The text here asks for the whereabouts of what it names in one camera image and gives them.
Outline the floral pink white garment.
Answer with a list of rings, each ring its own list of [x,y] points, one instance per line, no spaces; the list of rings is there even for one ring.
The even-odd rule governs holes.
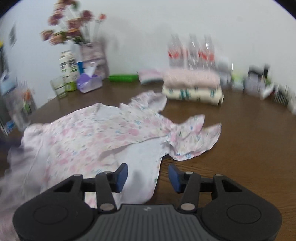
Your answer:
[[[85,178],[128,165],[117,206],[151,199],[162,157],[184,161],[210,150],[222,125],[204,127],[204,115],[176,124],[161,115],[167,98],[147,91],[120,106],[96,103],[47,124],[25,129],[19,147],[8,152],[1,178],[1,240],[17,240],[12,218],[26,201],[74,174]]]

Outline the folded cream patterned cloth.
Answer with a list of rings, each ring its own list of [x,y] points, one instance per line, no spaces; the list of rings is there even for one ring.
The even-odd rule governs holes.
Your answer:
[[[220,87],[217,89],[200,87],[176,89],[163,85],[162,93],[166,95],[168,99],[197,101],[215,106],[221,105],[224,101],[224,94]]]

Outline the clear drinking glass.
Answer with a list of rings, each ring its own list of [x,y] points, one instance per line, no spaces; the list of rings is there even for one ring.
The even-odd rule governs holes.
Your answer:
[[[66,85],[65,85],[64,78],[62,76],[50,80],[50,85],[58,99],[66,97],[67,95]]]

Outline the purple tissue pack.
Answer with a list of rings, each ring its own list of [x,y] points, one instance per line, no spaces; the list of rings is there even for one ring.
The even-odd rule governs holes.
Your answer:
[[[91,92],[102,87],[103,78],[102,76],[95,74],[96,67],[97,64],[91,62],[76,81],[77,89],[81,93]]]

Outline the cluttered small items pile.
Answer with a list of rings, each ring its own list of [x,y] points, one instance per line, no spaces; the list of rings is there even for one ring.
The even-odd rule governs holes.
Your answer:
[[[295,114],[295,92],[288,86],[271,81],[268,77],[269,65],[266,64],[263,68],[250,66],[247,75],[241,75],[234,72],[234,65],[227,58],[220,58],[215,63],[215,69],[220,74],[222,87],[258,97],[261,100],[269,98]]]

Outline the folded pink cloth stack top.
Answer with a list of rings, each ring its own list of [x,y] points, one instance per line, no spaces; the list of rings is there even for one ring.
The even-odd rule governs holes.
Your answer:
[[[214,88],[220,86],[220,76],[215,71],[170,69],[163,72],[163,82],[169,88]]]

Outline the green tube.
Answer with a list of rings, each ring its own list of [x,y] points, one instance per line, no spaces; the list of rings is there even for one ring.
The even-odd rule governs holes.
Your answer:
[[[134,82],[138,80],[138,74],[114,74],[109,76],[111,82]]]

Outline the right clear water bottle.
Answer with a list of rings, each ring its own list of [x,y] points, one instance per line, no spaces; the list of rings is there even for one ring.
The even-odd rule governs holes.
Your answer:
[[[201,47],[201,58],[204,68],[215,69],[215,47],[209,35],[204,36],[204,42]]]

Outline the small folded pink cloth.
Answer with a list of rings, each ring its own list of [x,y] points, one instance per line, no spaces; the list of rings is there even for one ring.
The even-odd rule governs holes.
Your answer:
[[[137,74],[141,85],[146,85],[152,82],[163,82],[162,73],[156,69],[140,70]]]

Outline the middle clear water bottle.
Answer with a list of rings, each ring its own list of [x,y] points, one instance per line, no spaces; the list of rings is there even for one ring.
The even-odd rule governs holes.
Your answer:
[[[187,46],[187,65],[190,70],[196,70],[199,66],[199,43],[197,37],[189,34],[189,43]]]

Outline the pink floral vase wrap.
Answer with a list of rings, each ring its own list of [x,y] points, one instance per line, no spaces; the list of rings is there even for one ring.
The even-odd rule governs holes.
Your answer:
[[[80,46],[83,70],[96,64],[94,74],[101,76],[103,79],[109,77],[109,68],[105,54],[104,44],[102,42],[92,42]]]

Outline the dried pink flower bouquet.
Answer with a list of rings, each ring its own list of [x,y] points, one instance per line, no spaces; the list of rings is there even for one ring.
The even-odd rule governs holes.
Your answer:
[[[107,15],[103,13],[95,16],[90,10],[80,10],[79,1],[57,1],[48,18],[48,25],[56,29],[43,30],[40,35],[51,45],[68,41],[78,45],[90,44],[97,38],[100,25],[106,19]]]

